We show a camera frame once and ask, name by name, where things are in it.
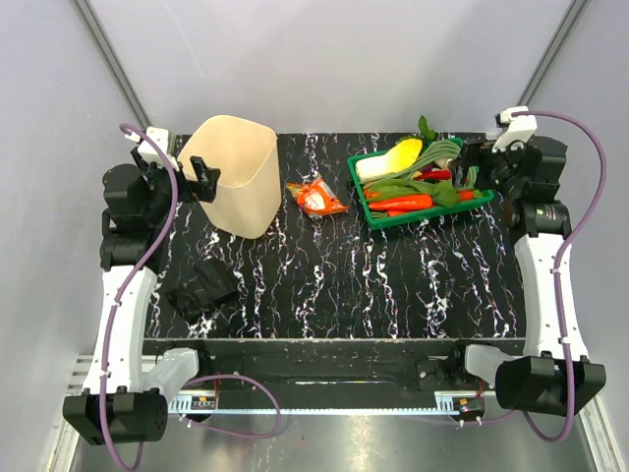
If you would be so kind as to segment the black trash bag roll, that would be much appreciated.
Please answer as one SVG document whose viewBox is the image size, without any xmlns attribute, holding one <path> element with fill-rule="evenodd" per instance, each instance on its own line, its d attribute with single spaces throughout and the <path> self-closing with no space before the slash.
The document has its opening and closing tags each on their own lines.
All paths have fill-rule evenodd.
<svg viewBox="0 0 629 472">
<path fill-rule="evenodd" d="M 220 260 L 194 264 L 195 275 L 166 292 L 166 299 L 187 323 L 213 312 L 239 296 L 234 274 Z"/>
</svg>

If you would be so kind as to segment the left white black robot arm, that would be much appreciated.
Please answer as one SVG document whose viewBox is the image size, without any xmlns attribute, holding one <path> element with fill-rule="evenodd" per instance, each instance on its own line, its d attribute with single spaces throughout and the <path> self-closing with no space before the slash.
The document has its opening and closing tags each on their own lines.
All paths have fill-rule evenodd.
<svg viewBox="0 0 629 472">
<path fill-rule="evenodd" d="M 91 445 L 159 441 L 168 405 L 187 384 L 209 384 L 213 366 L 204 348 L 167 349 L 143 370 L 143 333 L 157 282 L 157 253 L 179 202 L 189 202 L 182 165 L 133 162 L 102 177 L 103 303 L 92 363 L 79 394 L 63 403 L 64 419 Z"/>
</svg>

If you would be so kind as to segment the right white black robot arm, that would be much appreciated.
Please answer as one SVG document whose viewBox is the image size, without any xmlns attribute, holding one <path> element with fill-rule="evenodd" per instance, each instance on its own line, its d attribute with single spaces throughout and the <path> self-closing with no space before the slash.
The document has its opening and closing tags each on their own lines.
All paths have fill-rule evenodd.
<svg viewBox="0 0 629 472">
<path fill-rule="evenodd" d="M 581 336 L 570 278 L 572 225 L 556 194 L 567 147 L 531 137 L 497 149 L 469 140 L 449 167 L 460 183 L 471 167 L 477 184 L 505 200 L 510 240 L 521 272 L 526 315 L 523 353 L 516 358 L 495 346 L 466 341 L 446 369 L 461 389 L 479 380 L 495 389 L 507 410 L 566 416 L 579 412 L 606 383 L 605 368 L 591 362 Z"/>
</svg>

